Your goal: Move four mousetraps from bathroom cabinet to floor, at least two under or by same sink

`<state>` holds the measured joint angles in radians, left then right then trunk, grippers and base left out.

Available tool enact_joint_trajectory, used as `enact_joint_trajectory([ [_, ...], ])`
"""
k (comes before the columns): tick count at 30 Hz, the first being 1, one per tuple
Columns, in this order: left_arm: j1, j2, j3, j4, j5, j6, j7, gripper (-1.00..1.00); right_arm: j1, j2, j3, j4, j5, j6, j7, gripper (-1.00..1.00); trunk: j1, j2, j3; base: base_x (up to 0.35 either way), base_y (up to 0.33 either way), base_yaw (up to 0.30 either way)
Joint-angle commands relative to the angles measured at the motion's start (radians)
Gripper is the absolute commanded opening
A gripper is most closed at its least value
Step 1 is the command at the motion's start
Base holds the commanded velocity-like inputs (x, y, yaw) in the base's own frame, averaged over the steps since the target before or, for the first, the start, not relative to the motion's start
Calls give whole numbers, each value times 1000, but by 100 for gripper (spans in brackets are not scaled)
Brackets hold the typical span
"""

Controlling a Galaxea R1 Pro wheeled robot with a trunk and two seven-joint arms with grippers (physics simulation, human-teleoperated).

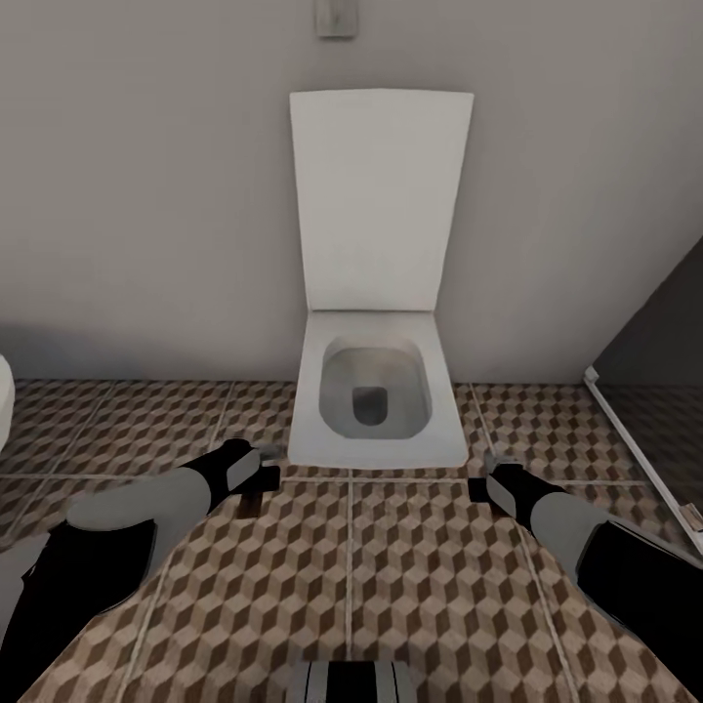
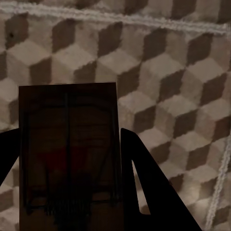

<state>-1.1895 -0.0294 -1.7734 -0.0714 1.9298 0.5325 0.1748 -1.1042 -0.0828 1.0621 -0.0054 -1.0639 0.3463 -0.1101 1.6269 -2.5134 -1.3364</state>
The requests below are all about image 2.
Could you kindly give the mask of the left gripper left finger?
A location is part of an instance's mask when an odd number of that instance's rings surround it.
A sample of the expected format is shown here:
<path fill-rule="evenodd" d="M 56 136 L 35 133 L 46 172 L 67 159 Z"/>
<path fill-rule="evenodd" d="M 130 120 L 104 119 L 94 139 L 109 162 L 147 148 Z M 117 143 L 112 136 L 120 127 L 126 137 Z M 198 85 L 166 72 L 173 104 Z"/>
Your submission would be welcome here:
<path fill-rule="evenodd" d="M 20 155 L 21 129 L 0 133 L 0 186 Z"/>

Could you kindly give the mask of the mousetrap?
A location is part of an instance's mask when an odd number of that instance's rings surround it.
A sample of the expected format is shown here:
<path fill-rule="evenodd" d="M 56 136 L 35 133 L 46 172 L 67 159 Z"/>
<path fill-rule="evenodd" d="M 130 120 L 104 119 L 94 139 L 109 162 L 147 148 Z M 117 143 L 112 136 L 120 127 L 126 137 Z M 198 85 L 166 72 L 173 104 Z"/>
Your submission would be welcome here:
<path fill-rule="evenodd" d="M 19 86 L 20 231 L 124 231 L 116 82 Z"/>

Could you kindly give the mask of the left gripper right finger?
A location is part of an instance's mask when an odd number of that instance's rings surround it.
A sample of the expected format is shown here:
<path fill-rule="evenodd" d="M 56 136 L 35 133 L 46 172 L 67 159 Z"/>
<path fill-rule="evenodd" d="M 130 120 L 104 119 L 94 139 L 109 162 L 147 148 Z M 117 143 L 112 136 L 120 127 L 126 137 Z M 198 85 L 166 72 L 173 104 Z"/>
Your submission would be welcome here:
<path fill-rule="evenodd" d="M 139 210 L 134 162 L 150 215 Z M 121 129 L 124 231 L 202 231 L 139 136 Z"/>

